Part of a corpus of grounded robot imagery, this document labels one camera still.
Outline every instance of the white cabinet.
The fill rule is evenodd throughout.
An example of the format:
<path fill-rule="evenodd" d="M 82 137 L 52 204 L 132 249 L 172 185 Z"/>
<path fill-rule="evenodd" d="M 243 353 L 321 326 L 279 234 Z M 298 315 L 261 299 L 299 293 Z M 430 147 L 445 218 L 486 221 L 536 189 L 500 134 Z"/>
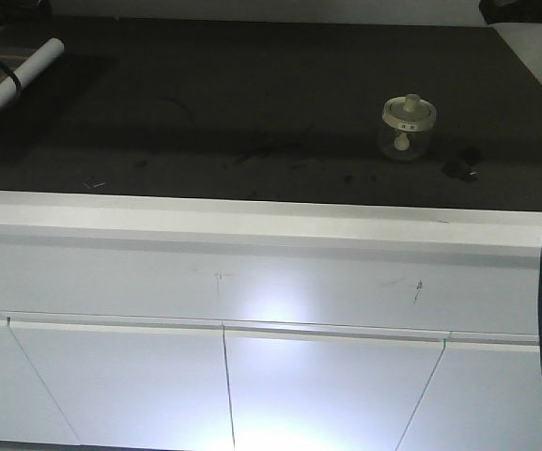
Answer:
<path fill-rule="evenodd" d="M 78 444 L 4 319 L 0 319 L 0 440 Z"/>
<path fill-rule="evenodd" d="M 11 325 L 81 444 L 232 449 L 220 324 Z"/>
<path fill-rule="evenodd" d="M 226 331 L 238 451 L 394 451 L 442 343 Z"/>
<path fill-rule="evenodd" d="M 164 242 L 0 237 L 0 310 L 221 318 L 210 256 Z"/>
<path fill-rule="evenodd" d="M 451 343 L 399 451 L 542 450 L 536 346 Z"/>
<path fill-rule="evenodd" d="M 535 330 L 537 257 L 281 252 L 226 257 L 220 302 L 233 309 L 231 318 L 499 334 Z"/>

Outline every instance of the scratch mark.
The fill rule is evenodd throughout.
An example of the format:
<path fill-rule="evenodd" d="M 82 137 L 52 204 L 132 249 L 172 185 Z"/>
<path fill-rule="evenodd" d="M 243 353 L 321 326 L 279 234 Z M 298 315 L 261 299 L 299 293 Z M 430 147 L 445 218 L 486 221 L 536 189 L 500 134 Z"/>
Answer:
<path fill-rule="evenodd" d="M 245 163 L 251 158 L 257 157 L 264 159 L 270 157 L 271 155 L 280 154 L 285 150 L 302 148 L 302 143 L 299 142 L 289 142 L 289 143 L 278 143 L 278 144 L 267 144 L 263 146 L 258 146 L 255 148 L 250 148 L 242 153 L 240 153 L 235 159 L 235 164 Z"/>
<path fill-rule="evenodd" d="M 94 176 L 90 176 L 87 180 L 83 182 L 84 186 L 89 191 L 93 191 L 96 188 L 100 188 L 101 186 L 105 185 L 105 181 L 96 181 Z"/>
<path fill-rule="evenodd" d="M 223 278 L 222 274 L 216 274 L 216 296 L 218 299 L 221 299 L 221 279 Z"/>
<path fill-rule="evenodd" d="M 317 124 L 315 124 L 314 122 L 311 122 L 310 125 L 306 127 L 306 129 L 302 132 L 302 137 L 308 136 L 310 132 L 315 129 L 316 125 Z"/>
<path fill-rule="evenodd" d="M 195 117 L 192 111 L 187 107 L 185 103 L 180 101 L 179 99 L 175 99 L 174 97 L 167 97 L 167 96 L 160 96 L 160 99 L 163 101 L 168 101 L 170 103 L 174 103 L 178 108 L 180 108 L 185 116 L 187 117 L 187 120 L 189 120 L 189 123 L 194 127 L 194 129 L 199 129 L 197 126 L 197 122 L 195 122 Z"/>
<path fill-rule="evenodd" d="M 400 282 L 404 282 L 406 280 L 406 277 L 398 277 L 396 279 L 388 280 L 387 282 L 383 282 L 379 285 L 380 288 L 387 288 L 387 287 L 393 287 L 394 285 L 399 284 Z"/>
<path fill-rule="evenodd" d="M 419 300 L 419 296 L 421 296 L 421 290 L 423 289 L 423 281 L 419 280 L 419 283 L 417 284 L 417 294 L 414 295 L 414 304 L 417 304 L 417 301 Z"/>

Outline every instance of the small dark item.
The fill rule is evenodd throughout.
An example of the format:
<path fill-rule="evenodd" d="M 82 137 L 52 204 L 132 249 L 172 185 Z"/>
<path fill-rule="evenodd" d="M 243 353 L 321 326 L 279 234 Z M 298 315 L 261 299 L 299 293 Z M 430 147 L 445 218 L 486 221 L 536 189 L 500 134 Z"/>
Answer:
<path fill-rule="evenodd" d="M 132 167 L 134 169 L 142 169 L 142 168 L 146 167 L 148 165 L 148 163 L 149 162 L 147 160 L 139 160 Z"/>
<path fill-rule="evenodd" d="M 473 168 L 483 161 L 481 151 L 477 148 L 466 148 L 457 158 L 444 164 L 441 171 L 450 179 L 466 182 L 477 181 L 477 171 Z"/>

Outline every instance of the jar lid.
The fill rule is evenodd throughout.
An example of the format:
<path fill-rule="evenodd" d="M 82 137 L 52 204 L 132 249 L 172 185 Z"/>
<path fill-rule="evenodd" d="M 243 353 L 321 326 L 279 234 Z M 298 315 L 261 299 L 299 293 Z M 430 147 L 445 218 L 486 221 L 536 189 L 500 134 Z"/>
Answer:
<path fill-rule="evenodd" d="M 426 132 L 436 123 L 437 111 L 416 94 L 389 99 L 383 106 L 383 121 L 402 132 Z"/>

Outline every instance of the small glass jar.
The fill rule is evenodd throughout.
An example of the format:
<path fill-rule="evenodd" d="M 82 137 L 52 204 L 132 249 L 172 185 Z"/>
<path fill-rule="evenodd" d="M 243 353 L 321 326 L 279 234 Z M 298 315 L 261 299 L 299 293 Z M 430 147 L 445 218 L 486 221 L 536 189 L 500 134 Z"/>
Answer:
<path fill-rule="evenodd" d="M 379 148 L 387 157 L 411 162 L 427 151 L 437 112 L 416 94 L 390 99 L 383 107 Z"/>

